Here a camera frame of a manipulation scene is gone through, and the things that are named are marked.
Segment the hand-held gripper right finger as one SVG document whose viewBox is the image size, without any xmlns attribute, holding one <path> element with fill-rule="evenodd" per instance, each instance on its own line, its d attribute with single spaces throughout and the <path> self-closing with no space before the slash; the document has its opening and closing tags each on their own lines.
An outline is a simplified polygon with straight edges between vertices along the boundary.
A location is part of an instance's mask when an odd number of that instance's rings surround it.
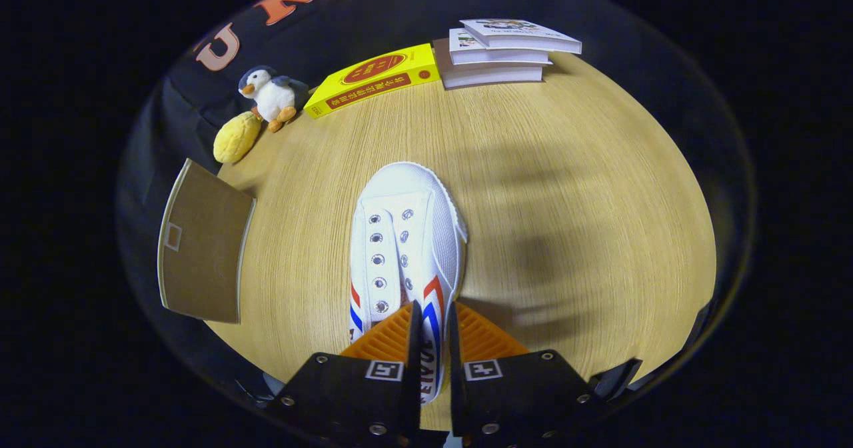
<svg viewBox="0 0 853 448">
<path fill-rule="evenodd" d="M 484 315 L 448 312 L 452 433 L 466 447 L 558 447 L 604 402 L 560 353 L 531 351 Z"/>
</svg>

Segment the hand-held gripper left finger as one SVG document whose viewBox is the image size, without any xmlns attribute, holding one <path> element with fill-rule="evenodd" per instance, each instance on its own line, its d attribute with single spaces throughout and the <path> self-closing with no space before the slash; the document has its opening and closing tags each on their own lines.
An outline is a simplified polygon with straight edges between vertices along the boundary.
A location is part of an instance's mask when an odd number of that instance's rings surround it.
<svg viewBox="0 0 853 448">
<path fill-rule="evenodd" d="M 417 302 L 338 355 L 313 353 L 266 417 L 321 447 L 409 447 L 421 421 L 423 311 Z"/>
</svg>

